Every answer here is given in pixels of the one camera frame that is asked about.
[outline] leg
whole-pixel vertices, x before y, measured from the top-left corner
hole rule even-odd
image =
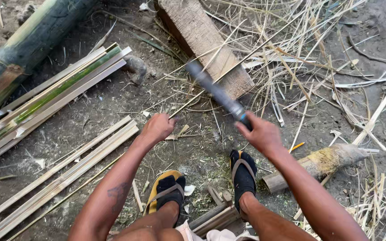
[[[245,192],[239,199],[239,208],[259,234],[260,240],[300,240],[316,241],[311,235],[265,208],[253,193]]]
[[[159,233],[162,229],[171,229],[178,219],[179,205],[175,201],[165,203],[157,212],[144,216],[123,229],[119,237],[139,229],[151,229]]]

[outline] right hand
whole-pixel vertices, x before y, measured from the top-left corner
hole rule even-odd
[[[279,128],[276,125],[256,117],[250,111],[246,111],[246,114],[253,127],[253,131],[250,132],[250,130],[239,121],[235,123],[235,126],[251,145],[266,157],[269,157],[275,151],[285,149],[281,142]]]

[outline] left hand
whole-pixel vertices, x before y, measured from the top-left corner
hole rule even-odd
[[[155,114],[142,128],[141,135],[154,143],[163,141],[174,131],[175,123],[177,118],[169,119],[169,114],[161,113]]]

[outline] yellow flip-flop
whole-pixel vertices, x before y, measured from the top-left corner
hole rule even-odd
[[[148,203],[147,203],[147,206],[145,207],[145,211],[144,211],[143,216],[146,216],[147,214],[151,214],[151,213],[156,212],[157,211],[157,199],[172,192],[173,190],[176,190],[176,189],[180,190],[181,194],[183,195],[183,200],[184,200],[184,190],[181,187],[181,185],[178,183],[176,183],[171,188],[168,188],[159,194],[157,193],[157,186],[159,184],[159,181],[166,178],[166,177],[169,177],[169,176],[174,176],[175,180],[177,180],[179,177],[182,176],[182,174],[176,170],[169,170],[169,171],[162,173],[160,176],[158,176],[158,178],[154,181],[154,185],[153,185],[153,188],[151,189],[151,194],[150,194],[150,197],[148,198]]]

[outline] sock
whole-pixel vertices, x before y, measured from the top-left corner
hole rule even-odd
[[[186,178],[184,176],[179,177],[176,181],[174,176],[170,175],[169,177],[165,177],[162,180],[159,180],[159,184],[157,185],[157,193],[161,193],[164,190],[174,186],[176,183],[180,184],[181,187],[184,190],[184,187],[186,185]],[[165,203],[169,201],[176,201],[178,205],[180,206],[180,212],[181,213],[181,207],[183,204],[183,195],[180,193],[180,190],[175,189],[174,191],[164,195],[161,198],[157,199],[157,210],[161,208]]]
[[[250,165],[255,176],[257,173],[257,167],[254,159],[245,152],[242,152],[241,156],[239,157],[239,152],[237,150],[233,150],[230,153],[230,170],[233,170],[233,166],[239,159],[244,159]],[[235,188],[235,207],[239,211],[239,199],[241,198],[242,194],[244,194],[244,192],[252,192],[254,195],[256,195],[254,179],[251,177],[250,172],[244,164],[239,165],[235,174],[233,185]]]

